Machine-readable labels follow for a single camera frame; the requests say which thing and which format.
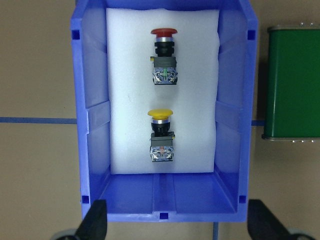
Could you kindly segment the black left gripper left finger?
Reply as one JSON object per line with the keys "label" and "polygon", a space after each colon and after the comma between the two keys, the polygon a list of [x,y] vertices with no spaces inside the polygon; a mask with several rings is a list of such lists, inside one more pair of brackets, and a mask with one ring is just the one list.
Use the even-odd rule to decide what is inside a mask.
{"label": "black left gripper left finger", "polygon": [[77,228],[76,240],[104,240],[107,236],[107,203],[95,200]]}

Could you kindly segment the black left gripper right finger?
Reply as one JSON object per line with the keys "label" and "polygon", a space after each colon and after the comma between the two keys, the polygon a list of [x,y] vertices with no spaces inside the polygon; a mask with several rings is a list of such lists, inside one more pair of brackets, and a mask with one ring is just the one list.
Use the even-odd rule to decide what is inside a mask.
{"label": "black left gripper right finger", "polygon": [[288,230],[260,199],[248,202],[247,231],[252,240],[280,240]]}

